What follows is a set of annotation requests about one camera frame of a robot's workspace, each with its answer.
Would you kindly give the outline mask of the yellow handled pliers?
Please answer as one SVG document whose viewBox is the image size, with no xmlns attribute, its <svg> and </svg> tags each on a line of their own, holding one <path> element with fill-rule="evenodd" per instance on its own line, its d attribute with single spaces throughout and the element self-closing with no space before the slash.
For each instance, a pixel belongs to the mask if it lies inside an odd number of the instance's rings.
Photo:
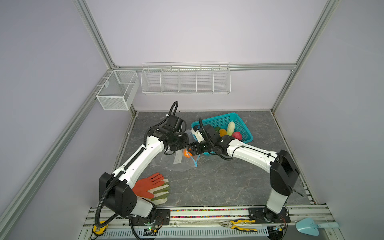
<svg viewBox="0 0 384 240">
<path fill-rule="evenodd" d="M 257 232 L 257 229 L 252 228 L 252 225 L 255 223 L 255 220 L 238 219 L 221 222 L 220 226 L 241 232 Z"/>
</svg>

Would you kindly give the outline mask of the red white work glove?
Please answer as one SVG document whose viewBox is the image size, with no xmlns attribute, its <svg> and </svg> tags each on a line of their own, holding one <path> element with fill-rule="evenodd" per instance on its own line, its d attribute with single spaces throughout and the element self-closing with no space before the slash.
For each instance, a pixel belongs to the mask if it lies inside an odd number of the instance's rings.
<svg viewBox="0 0 384 240">
<path fill-rule="evenodd" d="M 155 205 L 165 204 L 168 200 L 169 191 L 169 180 L 160 173 L 138 180 L 133 188 L 136 196 Z"/>
</svg>

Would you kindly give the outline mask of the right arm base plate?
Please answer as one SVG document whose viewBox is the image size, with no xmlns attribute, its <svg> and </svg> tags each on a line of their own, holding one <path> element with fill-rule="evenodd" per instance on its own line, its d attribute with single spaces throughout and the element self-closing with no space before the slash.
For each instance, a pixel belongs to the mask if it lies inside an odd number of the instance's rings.
<svg viewBox="0 0 384 240">
<path fill-rule="evenodd" d="M 267 207 L 254 207 L 249 208 L 250 220 L 255 220 L 257 224 L 289 224 L 291 218 L 288 209 L 283 207 L 282 210 L 276 214 L 269 210 Z"/>
</svg>

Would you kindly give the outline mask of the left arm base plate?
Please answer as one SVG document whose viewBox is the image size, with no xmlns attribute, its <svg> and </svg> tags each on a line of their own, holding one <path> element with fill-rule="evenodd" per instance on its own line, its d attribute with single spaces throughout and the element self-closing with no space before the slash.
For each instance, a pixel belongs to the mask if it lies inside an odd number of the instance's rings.
<svg viewBox="0 0 384 240">
<path fill-rule="evenodd" d="M 156 209 L 146 218 L 141 216 L 132 217 L 132 222 L 134 226 L 168 226 L 170 224 L 170 219 L 170 209 Z"/>
</svg>

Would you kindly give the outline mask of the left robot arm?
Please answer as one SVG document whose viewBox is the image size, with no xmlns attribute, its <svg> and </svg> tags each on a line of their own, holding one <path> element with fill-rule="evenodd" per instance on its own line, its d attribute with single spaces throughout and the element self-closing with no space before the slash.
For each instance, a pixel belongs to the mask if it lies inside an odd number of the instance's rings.
<svg viewBox="0 0 384 240">
<path fill-rule="evenodd" d="M 168 115 L 160 124 L 150 127 L 139 149 L 111 174 L 99 179 L 100 200 L 95 215 L 95 226 L 103 228 L 114 218 L 139 216 L 152 223 L 156 205 L 138 197 L 133 188 L 149 163 L 161 152 L 176 152 L 186 148 L 189 138 L 187 124 L 175 115 Z"/>
</svg>

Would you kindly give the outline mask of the light blue scoop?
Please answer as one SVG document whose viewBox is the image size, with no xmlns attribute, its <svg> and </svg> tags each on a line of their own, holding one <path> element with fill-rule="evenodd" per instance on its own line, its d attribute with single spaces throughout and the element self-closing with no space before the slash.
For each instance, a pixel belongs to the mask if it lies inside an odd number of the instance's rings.
<svg viewBox="0 0 384 240">
<path fill-rule="evenodd" d="M 306 235 L 317 237 L 319 233 L 319 229 L 333 229 L 339 228 L 339 224 L 337 222 L 327 222 L 316 224 L 312 218 L 305 218 L 296 223 L 296 229 Z"/>
</svg>

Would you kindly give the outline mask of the yellow orange mango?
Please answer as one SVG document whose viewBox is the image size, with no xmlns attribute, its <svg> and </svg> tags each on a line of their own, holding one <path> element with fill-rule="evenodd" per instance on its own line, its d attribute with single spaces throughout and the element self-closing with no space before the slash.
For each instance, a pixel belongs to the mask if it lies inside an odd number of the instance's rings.
<svg viewBox="0 0 384 240">
<path fill-rule="evenodd" d="M 228 133 L 227 133 L 227 131 L 225 130 L 225 129 L 220 129 L 219 130 L 219 135 L 220 135 L 220 137 L 222 138 L 222 137 L 224 137 L 224 136 L 226 136 Z"/>
</svg>

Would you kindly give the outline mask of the white mesh box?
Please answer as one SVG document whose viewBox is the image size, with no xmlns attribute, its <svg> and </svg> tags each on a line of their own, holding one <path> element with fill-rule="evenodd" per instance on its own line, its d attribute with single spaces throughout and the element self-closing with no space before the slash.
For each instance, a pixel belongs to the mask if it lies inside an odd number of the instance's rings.
<svg viewBox="0 0 384 240">
<path fill-rule="evenodd" d="M 96 97 L 104 110 L 129 111 L 139 86 L 136 71 L 112 70 Z"/>
</svg>

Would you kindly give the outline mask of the small orange fruit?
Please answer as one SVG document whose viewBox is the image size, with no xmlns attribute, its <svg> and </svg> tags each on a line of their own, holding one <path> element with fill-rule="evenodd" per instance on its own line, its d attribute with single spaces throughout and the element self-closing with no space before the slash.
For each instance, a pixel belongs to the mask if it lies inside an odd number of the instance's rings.
<svg viewBox="0 0 384 240">
<path fill-rule="evenodd" d="M 188 150 L 186 150 L 186 149 L 184 149 L 184 156 L 186 158 L 192 158 L 193 157 L 193 155 Z"/>
</svg>

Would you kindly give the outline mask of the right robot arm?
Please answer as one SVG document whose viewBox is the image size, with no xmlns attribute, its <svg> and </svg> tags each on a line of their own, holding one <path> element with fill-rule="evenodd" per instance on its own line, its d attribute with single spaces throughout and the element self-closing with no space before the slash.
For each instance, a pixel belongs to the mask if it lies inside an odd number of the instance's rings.
<svg viewBox="0 0 384 240">
<path fill-rule="evenodd" d="M 300 176 L 296 163 L 287 151 L 267 151 L 232 136 L 221 137 L 211 125 L 194 127 L 192 134 L 196 141 L 187 147 L 192 154 L 214 153 L 226 161 L 235 158 L 244 160 L 270 174 L 272 190 L 265 209 L 267 213 L 280 214 Z"/>
</svg>

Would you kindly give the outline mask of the clear zip top bag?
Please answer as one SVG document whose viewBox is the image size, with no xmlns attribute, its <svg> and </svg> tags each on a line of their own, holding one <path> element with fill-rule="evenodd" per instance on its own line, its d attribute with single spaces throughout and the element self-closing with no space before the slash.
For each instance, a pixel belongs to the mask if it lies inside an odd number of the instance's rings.
<svg viewBox="0 0 384 240">
<path fill-rule="evenodd" d="M 192 158 L 186 158 L 184 149 L 171 155 L 161 153 L 151 161 L 149 167 L 157 170 L 185 172 L 196 168 L 200 157 L 201 155 L 193 155 Z"/>
</svg>

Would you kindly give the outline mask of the white radish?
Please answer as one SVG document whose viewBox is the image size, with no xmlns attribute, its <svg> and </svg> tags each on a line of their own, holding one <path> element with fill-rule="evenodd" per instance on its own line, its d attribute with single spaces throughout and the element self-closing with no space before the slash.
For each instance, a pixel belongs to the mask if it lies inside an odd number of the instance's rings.
<svg viewBox="0 0 384 240">
<path fill-rule="evenodd" d="M 236 127 L 236 124 L 233 121 L 228 123 L 227 133 L 229 136 L 232 136 L 232 134 L 235 132 L 235 127 Z"/>
</svg>

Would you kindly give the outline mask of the pink red round fruit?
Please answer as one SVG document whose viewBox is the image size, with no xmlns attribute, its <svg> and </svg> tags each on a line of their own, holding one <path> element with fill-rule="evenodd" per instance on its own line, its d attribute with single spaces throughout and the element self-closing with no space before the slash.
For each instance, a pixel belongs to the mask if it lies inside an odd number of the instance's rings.
<svg viewBox="0 0 384 240">
<path fill-rule="evenodd" d="M 232 137 L 234 137 L 235 139 L 239 140 L 239 141 L 243 141 L 243 136 L 240 132 L 234 132 L 232 134 Z"/>
</svg>

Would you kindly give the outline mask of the yellow tape measure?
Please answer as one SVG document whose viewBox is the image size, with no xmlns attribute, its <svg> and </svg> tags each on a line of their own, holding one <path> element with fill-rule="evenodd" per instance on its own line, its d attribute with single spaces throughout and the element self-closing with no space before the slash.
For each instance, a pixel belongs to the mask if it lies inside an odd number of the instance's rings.
<svg viewBox="0 0 384 240">
<path fill-rule="evenodd" d="M 96 225 L 94 225 L 93 229 L 92 229 L 92 234 L 94 236 L 99 237 L 99 236 L 102 236 L 107 229 L 108 229 L 108 225 L 105 225 L 105 226 L 103 226 L 101 228 L 98 228 Z"/>
</svg>

